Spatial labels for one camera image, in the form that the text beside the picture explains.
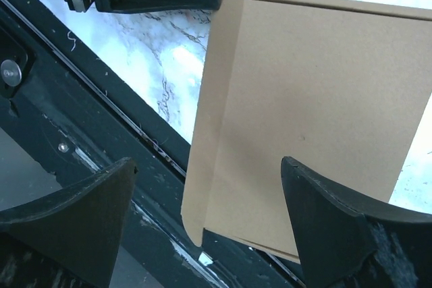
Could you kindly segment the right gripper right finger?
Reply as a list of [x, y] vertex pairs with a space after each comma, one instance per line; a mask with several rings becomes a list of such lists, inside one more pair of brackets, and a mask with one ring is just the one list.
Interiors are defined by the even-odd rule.
[[307, 287], [430, 287], [431, 215], [334, 182], [292, 157], [281, 182]]

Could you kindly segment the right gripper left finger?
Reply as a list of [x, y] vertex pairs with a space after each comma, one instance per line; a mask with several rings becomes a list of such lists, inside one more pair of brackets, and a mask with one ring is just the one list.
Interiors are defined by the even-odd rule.
[[1, 211], [1, 286], [108, 287], [137, 171], [123, 158]]

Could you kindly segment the brown cardboard box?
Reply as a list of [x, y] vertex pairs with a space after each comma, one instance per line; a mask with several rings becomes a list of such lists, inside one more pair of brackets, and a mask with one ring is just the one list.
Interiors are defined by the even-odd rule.
[[388, 202], [430, 96], [428, 9], [222, 0], [182, 198], [188, 237], [297, 261], [281, 160]]

